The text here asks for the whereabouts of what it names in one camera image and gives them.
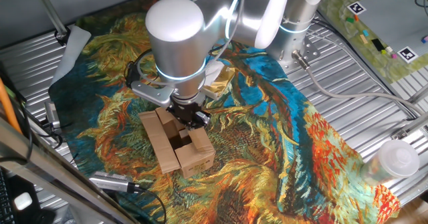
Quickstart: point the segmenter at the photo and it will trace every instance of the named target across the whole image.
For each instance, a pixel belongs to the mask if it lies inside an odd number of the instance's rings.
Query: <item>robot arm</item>
[[[281,66],[288,66],[294,61],[293,51],[305,52],[304,38],[320,1],[288,0],[280,30],[266,48],[267,54]]]
[[[238,19],[239,0],[160,0],[148,11],[150,37],[162,89],[136,79],[138,62],[130,66],[128,86],[135,94],[167,108],[188,128],[207,125],[210,115],[202,111],[205,95],[205,58],[222,38],[266,48],[276,36],[287,0],[245,0]],[[232,29],[237,27],[233,36]]]

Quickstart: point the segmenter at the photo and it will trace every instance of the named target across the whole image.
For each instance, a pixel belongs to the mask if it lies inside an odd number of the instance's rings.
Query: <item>white cloth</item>
[[[64,55],[58,64],[58,68],[53,75],[51,85],[60,80],[70,70],[72,70],[74,63],[76,62],[88,40],[91,38],[90,32],[85,31],[77,26],[70,26],[70,30],[71,33],[68,38],[66,51],[64,52]]]

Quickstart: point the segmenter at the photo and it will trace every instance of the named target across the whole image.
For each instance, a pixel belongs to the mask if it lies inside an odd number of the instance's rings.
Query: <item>black clamp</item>
[[[126,87],[131,88],[131,84],[135,81],[140,80],[140,74],[138,73],[138,65],[135,62],[129,62],[125,69],[125,84]]]
[[[70,37],[70,34],[72,32],[68,27],[66,27],[66,30],[67,30],[66,35],[61,38],[58,37],[58,30],[55,31],[54,33],[56,41],[58,41],[58,43],[61,44],[61,46],[64,46],[65,44],[67,44],[68,38]]]

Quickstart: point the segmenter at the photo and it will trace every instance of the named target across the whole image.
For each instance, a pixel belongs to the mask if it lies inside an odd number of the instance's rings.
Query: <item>gray cable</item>
[[[424,111],[422,111],[420,108],[416,107],[414,104],[410,103],[409,101],[404,100],[404,99],[399,98],[399,97],[396,97],[394,95],[390,95],[390,94],[383,94],[383,93],[333,94],[332,92],[325,90],[320,85],[320,83],[318,83],[318,81],[316,80],[316,78],[315,78],[314,74],[312,73],[312,71],[310,70],[310,68],[308,68],[306,71],[309,74],[309,77],[311,78],[313,83],[316,85],[316,87],[318,87],[318,89],[320,89],[320,91],[322,93],[324,93],[330,97],[333,97],[333,98],[363,98],[363,97],[369,97],[369,96],[383,97],[383,98],[388,98],[391,100],[398,101],[398,102],[414,109],[420,115],[424,114]]]
[[[309,32],[309,35],[313,36],[313,37],[317,37],[319,39],[323,39],[326,41],[329,41],[330,43],[335,44],[336,46],[338,46],[340,49],[342,49],[343,51],[345,51],[345,53],[347,53],[349,55],[349,57],[351,57],[356,63],[357,61],[353,58],[353,56],[342,46],[340,46],[338,43],[336,43],[335,41],[328,39],[327,37],[320,37],[318,35],[314,35],[314,32]],[[327,90],[325,90],[324,88],[322,88],[322,86],[316,81],[314,75],[312,74],[311,70],[307,69],[306,70],[309,74],[309,76],[311,77],[312,81],[315,83],[315,85],[321,90],[321,92],[323,92],[324,94],[333,97],[333,98],[361,98],[361,97],[365,97],[365,96],[378,96],[378,97],[383,97],[383,98],[389,98],[392,100],[396,100],[402,104],[404,104],[405,106],[414,109],[418,114],[423,115],[424,111],[422,111],[420,108],[418,108],[416,105],[410,103],[407,100],[404,100],[400,97],[396,97],[392,94],[382,94],[382,93],[361,93],[361,94],[352,94],[352,95],[340,95],[340,94],[333,94]]]
[[[216,62],[221,57],[221,55],[224,53],[224,51],[227,49],[227,47],[229,47],[229,44],[232,41],[233,36],[236,33],[236,29],[238,28],[238,24],[237,23],[239,23],[239,21],[242,18],[243,6],[245,5],[244,3],[245,3],[245,0],[241,0],[240,1],[239,11],[238,11],[238,14],[237,14],[237,19],[236,19],[236,24],[235,24],[235,27],[233,28],[232,34],[230,35],[230,38],[226,41],[226,43],[224,44],[224,46],[219,50],[219,53],[214,57],[214,59],[212,60],[213,62]],[[192,77],[190,77],[190,78],[188,78],[186,80],[171,81],[171,82],[168,82],[168,83],[166,83],[166,82],[156,82],[156,81],[153,81],[153,80],[149,79],[145,74],[143,74],[143,72],[141,71],[141,68],[140,68],[141,60],[143,60],[144,57],[147,56],[149,53],[151,53],[151,51],[148,51],[146,54],[142,55],[140,58],[138,58],[136,60],[136,63],[138,65],[137,66],[137,70],[138,70],[138,73],[140,74],[140,76],[144,80],[146,80],[149,83],[156,84],[156,85],[159,85],[159,86],[172,86],[173,87],[175,84],[180,84],[180,83],[183,83],[183,82],[187,82],[187,81],[189,81],[189,80],[191,80],[193,78],[196,78],[197,76],[201,75],[202,73],[205,73],[205,70],[208,68],[208,63],[207,63],[205,65],[205,67],[198,74],[195,74],[194,76],[192,76]]]
[[[423,0],[423,9],[425,10],[425,14],[428,16],[428,11],[427,11],[427,0]]]

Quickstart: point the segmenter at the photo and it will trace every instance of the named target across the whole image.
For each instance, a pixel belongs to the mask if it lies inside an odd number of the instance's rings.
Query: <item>keyboard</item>
[[[0,169],[0,223],[18,224],[5,171]]]

